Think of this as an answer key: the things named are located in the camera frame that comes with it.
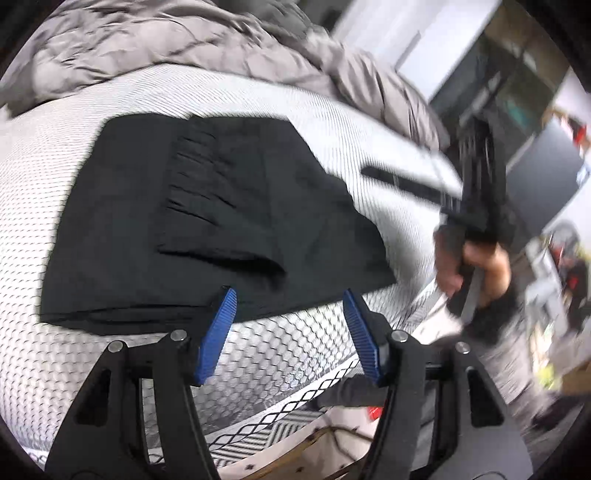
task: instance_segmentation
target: black fabric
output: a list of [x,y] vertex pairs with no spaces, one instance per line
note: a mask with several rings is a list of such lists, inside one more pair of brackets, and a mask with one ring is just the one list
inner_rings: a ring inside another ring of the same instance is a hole
[[41,320],[100,335],[207,328],[394,282],[375,225],[287,121],[111,119],[68,198]]

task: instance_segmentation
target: blue ribbed fingertip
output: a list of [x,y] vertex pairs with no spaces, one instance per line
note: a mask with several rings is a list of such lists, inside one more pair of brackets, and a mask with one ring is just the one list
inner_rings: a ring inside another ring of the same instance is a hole
[[379,369],[378,347],[369,334],[367,325],[363,321],[361,312],[350,290],[347,290],[343,295],[343,313],[349,327],[349,333],[355,344],[355,350],[357,350],[359,362],[363,367],[363,373],[372,382],[377,383],[382,377],[382,372]]
[[237,306],[236,291],[230,288],[199,348],[199,361],[195,369],[195,380],[199,385],[203,385],[216,369],[223,344],[226,342],[226,337],[236,316]]

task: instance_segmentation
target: gray blanket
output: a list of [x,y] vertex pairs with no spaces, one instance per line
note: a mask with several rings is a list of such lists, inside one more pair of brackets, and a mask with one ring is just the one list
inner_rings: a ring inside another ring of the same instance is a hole
[[293,85],[345,101],[420,146],[448,137],[420,94],[369,54],[324,30],[305,38],[205,0],[66,0],[35,32],[0,82],[13,115],[158,63]]

